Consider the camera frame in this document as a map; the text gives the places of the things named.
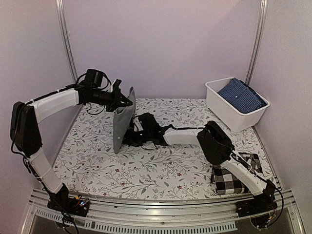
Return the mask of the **grey long sleeve shirt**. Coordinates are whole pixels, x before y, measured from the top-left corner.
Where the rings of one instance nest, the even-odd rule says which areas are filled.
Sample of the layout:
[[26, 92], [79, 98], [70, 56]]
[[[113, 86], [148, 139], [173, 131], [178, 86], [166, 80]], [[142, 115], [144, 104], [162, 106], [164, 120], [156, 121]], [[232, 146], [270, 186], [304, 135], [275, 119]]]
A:
[[132, 105], [127, 107], [118, 107], [114, 112], [113, 149], [115, 154], [119, 152], [124, 135], [130, 126], [130, 121], [135, 115], [136, 96], [134, 87], [131, 87], [129, 89], [129, 94], [127, 98], [132, 102]]

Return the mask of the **black white plaid shirt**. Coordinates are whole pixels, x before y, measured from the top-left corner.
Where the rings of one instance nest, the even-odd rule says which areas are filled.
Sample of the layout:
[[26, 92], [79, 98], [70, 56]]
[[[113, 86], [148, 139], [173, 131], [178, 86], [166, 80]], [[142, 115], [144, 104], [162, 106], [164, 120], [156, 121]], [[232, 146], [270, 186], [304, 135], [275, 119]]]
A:
[[[240, 152], [239, 154], [255, 171], [263, 176], [263, 170], [258, 154], [248, 154], [243, 152]], [[248, 187], [235, 175], [219, 165], [213, 165], [212, 167], [211, 184], [217, 195], [246, 194], [250, 192]]]

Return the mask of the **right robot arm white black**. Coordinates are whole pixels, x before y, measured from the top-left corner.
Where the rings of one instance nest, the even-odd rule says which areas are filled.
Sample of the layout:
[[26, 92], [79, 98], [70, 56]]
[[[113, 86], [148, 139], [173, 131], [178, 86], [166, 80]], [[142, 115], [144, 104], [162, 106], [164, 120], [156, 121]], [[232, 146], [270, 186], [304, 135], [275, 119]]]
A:
[[240, 156], [231, 139], [215, 121], [208, 121], [204, 127], [184, 128], [176, 128], [173, 125], [161, 127], [158, 123], [144, 124], [140, 121], [139, 126], [128, 129], [123, 138], [123, 143], [133, 146], [142, 146], [148, 141], [161, 146], [200, 146], [209, 163], [228, 170], [248, 187], [255, 198], [252, 202], [255, 212], [261, 213], [270, 206], [276, 190], [275, 185], [263, 179]]

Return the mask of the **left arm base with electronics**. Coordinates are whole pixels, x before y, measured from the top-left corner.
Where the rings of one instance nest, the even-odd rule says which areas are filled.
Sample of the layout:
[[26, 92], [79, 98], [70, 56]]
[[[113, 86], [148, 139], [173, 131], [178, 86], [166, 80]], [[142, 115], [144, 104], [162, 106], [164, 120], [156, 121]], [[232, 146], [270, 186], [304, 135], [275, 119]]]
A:
[[70, 197], [67, 187], [62, 187], [56, 194], [49, 190], [47, 192], [49, 194], [49, 201], [47, 204], [49, 209], [64, 212], [69, 215], [87, 216], [90, 203], [87, 199], [82, 198], [81, 195]]

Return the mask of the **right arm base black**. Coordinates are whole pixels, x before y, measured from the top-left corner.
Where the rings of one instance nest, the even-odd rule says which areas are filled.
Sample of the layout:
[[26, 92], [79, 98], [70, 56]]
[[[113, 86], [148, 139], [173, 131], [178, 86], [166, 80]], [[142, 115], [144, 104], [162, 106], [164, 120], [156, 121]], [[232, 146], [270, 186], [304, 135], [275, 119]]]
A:
[[250, 217], [251, 224], [258, 230], [272, 226], [282, 215], [284, 209], [284, 197], [280, 190], [276, 190], [281, 197], [281, 208], [277, 214], [277, 201], [274, 195], [259, 195], [250, 200], [235, 203], [235, 212], [238, 217]]

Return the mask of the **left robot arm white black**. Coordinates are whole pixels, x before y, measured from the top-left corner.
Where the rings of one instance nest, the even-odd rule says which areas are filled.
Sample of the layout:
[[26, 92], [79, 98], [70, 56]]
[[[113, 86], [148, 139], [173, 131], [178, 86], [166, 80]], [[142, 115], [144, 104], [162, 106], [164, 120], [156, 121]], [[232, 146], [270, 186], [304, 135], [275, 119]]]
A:
[[134, 101], [122, 94], [120, 79], [107, 81], [101, 87], [103, 79], [108, 77], [102, 71], [89, 69], [73, 84], [55, 90], [28, 102], [17, 101], [13, 105], [10, 138], [15, 154], [23, 156], [29, 172], [54, 196], [53, 203], [63, 212], [69, 211], [73, 204], [65, 185], [52, 170], [46, 158], [39, 123], [46, 118], [69, 107], [88, 103], [103, 106], [105, 111], [113, 112], [118, 108], [132, 107]]

